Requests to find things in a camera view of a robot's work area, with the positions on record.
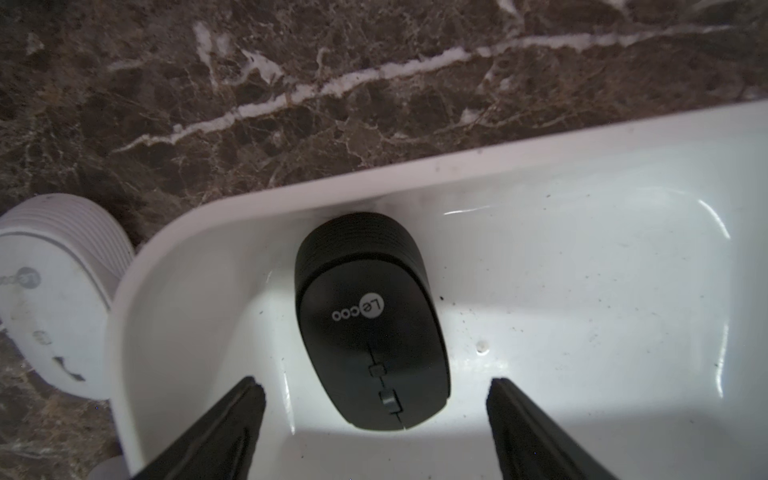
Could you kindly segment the black mouse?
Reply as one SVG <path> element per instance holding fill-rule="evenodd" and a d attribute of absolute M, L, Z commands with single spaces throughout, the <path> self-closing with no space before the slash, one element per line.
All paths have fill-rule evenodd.
<path fill-rule="evenodd" d="M 401 224 L 373 212 L 332 219 L 300 245 L 294 277 L 302 340 L 348 423 L 403 430 L 445 407 L 447 349 L 421 253 Z"/>

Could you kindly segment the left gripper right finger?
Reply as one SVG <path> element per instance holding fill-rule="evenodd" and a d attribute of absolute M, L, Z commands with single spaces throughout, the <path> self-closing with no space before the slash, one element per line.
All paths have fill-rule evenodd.
<path fill-rule="evenodd" d="M 504 479 L 612 479 L 519 387 L 491 381 L 486 410 Z"/>

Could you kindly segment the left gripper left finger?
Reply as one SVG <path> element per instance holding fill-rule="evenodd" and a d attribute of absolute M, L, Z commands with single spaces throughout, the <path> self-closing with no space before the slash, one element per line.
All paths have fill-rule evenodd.
<path fill-rule="evenodd" d="M 263 387 L 240 380 L 134 477 L 148 480 L 245 479 L 266 409 Z"/>

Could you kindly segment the white mouse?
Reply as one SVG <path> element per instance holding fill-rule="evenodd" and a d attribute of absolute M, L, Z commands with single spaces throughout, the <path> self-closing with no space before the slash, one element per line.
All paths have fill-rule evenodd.
<path fill-rule="evenodd" d="M 83 197 L 28 199 L 1 217 L 1 323 L 51 386 L 106 400 L 105 335 L 134 258 L 126 232 Z"/>

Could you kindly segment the white plastic storage box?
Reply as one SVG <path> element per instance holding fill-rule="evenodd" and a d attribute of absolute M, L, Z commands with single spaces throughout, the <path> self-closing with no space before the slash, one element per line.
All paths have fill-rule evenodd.
<path fill-rule="evenodd" d="M 400 433 L 341 417 L 296 319 L 300 243 L 354 211 L 413 236 L 447 344 L 446 407 Z M 767 105 L 210 203 L 133 261 L 107 352 L 131 473 L 251 376 L 253 479 L 497 479 L 485 402 L 506 377 L 621 479 L 763 479 Z"/>

